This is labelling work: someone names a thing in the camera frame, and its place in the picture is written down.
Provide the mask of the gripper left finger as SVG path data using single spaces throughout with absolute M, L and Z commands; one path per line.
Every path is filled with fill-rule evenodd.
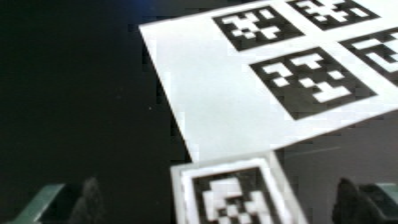
M 11 224 L 105 224 L 105 205 L 98 179 L 80 184 L 48 184 Z

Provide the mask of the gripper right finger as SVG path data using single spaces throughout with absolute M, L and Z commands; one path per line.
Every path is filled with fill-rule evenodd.
M 334 224 L 398 224 L 398 184 L 340 180 Z

